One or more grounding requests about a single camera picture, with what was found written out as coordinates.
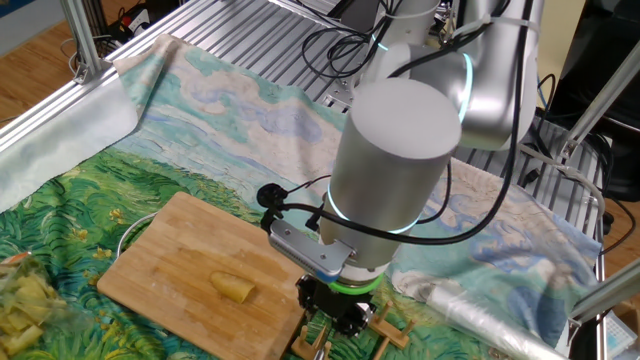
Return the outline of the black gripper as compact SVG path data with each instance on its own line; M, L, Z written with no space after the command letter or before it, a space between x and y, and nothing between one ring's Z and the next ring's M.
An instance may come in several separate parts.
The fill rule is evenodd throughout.
M306 320L311 322L318 312L322 312L337 321L337 332L346 337L357 336L366 329L377 310L371 303L371 292L345 294L310 275L303 275L295 286Z

